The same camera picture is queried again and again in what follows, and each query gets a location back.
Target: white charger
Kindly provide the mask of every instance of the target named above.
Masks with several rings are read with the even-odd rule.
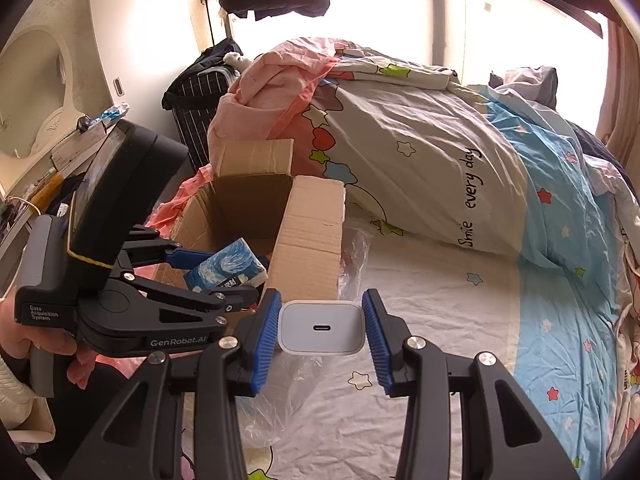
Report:
[[[350,355],[364,346],[364,313],[354,301],[293,300],[278,317],[278,343],[296,355]]]

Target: metal screw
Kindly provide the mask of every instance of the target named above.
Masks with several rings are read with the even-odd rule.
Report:
[[[236,339],[232,335],[228,335],[226,337],[221,338],[218,341],[218,346],[220,346],[220,348],[224,348],[226,350],[229,350],[231,348],[235,348],[236,346],[238,346],[238,339]]]
[[[419,335],[412,335],[406,340],[406,345],[414,350],[419,350],[427,346],[427,340]]]
[[[166,354],[164,352],[156,350],[155,352],[151,352],[146,360],[149,361],[150,364],[159,365],[166,361]]]
[[[479,356],[478,356],[478,361],[480,361],[484,366],[492,366],[495,365],[495,362],[498,359],[495,358],[495,355],[493,355],[491,352],[482,352]]]

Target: black bag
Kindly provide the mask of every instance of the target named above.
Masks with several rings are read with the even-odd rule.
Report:
[[[218,110],[220,98],[236,79],[236,70],[224,63],[228,52],[242,50],[232,38],[205,50],[182,72],[162,97],[162,108],[174,112],[182,142],[189,149],[195,171],[209,163],[207,129]]]

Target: blue gripper pad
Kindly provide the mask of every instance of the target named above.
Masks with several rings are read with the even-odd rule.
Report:
[[[380,323],[380,318],[373,305],[375,298],[372,292],[380,300],[380,296],[375,289],[369,289],[362,295],[362,310],[364,311],[365,330],[369,342],[369,351],[373,359],[373,366],[376,369],[378,384],[382,386],[387,395],[391,394],[394,378],[391,372],[391,352],[386,344],[385,333]]]
[[[269,303],[260,303],[258,314],[256,316],[265,316],[262,322],[262,331],[258,336],[258,343],[254,351],[254,370],[251,379],[251,390],[255,395],[260,393],[261,388],[267,381],[267,375],[273,359],[273,351],[278,341],[278,316],[282,307],[282,297],[277,290],[267,290],[265,300],[268,300],[268,294],[271,295]]]
[[[213,256],[213,254],[188,249],[176,249],[166,256],[166,262],[174,269],[191,270]]]

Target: cardboard box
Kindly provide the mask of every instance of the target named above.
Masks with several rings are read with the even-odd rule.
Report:
[[[277,288],[283,303],[336,300],[344,185],[292,177],[292,154],[291,139],[226,145],[213,183],[191,197],[170,238],[216,252],[243,237],[256,256],[272,253],[265,288]],[[186,288],[182,275],[162,264],[154,279]],[[227,317],[230,327],[239,319]]]

